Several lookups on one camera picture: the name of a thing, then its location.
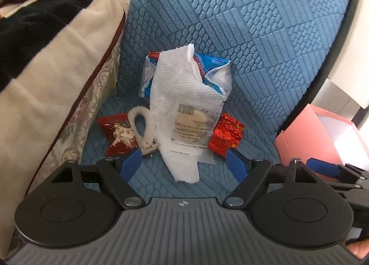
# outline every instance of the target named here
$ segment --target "beige fabric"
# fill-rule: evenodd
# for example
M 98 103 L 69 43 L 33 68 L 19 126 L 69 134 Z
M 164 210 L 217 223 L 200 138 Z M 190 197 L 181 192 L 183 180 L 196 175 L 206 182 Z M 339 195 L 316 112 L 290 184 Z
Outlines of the beige fabric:
M 93 0 L 0 93 L 1 258 L 14 232 L 15 208 L 123 14 L 119 0 Z
M 127 14 L 130 0 L 119 1 L 124 12 Z M 95 120 L 101 105 L 116 86 L 121 37 L 122 35 L 119 37 L 109 59 L 105 62 L 92 85 L 82 98 L 59 140 L 38 171 L 30 191 L 35 189 L 66 160 L 81 161 L 84 144 L 92 122 Z

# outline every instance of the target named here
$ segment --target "red foil package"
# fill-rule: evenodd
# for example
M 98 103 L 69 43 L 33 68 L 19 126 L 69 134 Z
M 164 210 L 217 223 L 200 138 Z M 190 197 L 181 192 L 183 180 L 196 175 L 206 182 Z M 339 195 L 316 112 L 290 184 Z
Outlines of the red foil package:
M 223 113 L 215 126 L 208 147 L 225 158 L 228 148 L 238 147 L 244 137 L 244 130 L 245 126 L 242 123 L 227 113 Z
M 127 113 L 101 117 L 97 123 L 111 144 L 105 154 L 107 157 L 124 155 L 138 146 Z

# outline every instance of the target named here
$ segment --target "gray gripper base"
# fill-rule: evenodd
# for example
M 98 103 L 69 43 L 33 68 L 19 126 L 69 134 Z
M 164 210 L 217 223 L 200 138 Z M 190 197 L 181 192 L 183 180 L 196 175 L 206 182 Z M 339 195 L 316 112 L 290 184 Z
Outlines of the gray gripper base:
M 341 245 L 322 250 L 283 247 L 259 234 L 241 211 L 215 199 L 158 199 L 122 213 L 115 226 L 87 245 L 52 250 L 26 244 L 9 265 L 355 265 Z

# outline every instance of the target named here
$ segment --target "paper towel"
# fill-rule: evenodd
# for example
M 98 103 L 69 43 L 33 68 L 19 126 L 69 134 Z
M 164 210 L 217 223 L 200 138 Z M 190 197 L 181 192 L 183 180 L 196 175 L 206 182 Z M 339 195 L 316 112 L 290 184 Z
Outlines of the paper towel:
M 171 142 L 173 119 L 182 96 L 213 100 L 222 104 L 225 97 L 204 85 L 193 60 L 193 44 L 161 52 L 152 81 L 150 110 L 156 120 L 156 141 L 165 164 L 176 181 L 199 181 L 199 148 Z

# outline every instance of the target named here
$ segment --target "blue textured fabric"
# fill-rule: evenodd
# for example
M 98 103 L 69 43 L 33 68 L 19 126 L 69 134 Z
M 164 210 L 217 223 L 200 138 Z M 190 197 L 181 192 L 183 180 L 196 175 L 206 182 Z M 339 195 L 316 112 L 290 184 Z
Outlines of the blue textured fabric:
M 145 56 L 195 44 L 196 52 L 232 60 L 234 85 L 224 111 L 242 121 L 239 151 L 276 163 L 276 132 L 306 92 L 340 27 L 348 0 L 131 0 L 118 86 L 99 116 L 140 101 Z M 95 163 L 108 142 L 95 123 L 82 162 Z M 130 185 L 152 196 L 223 199 L 238 184 L 219 158 L 199 164 L 200 182 L 176 183 L 160 155 L 145 159 Z

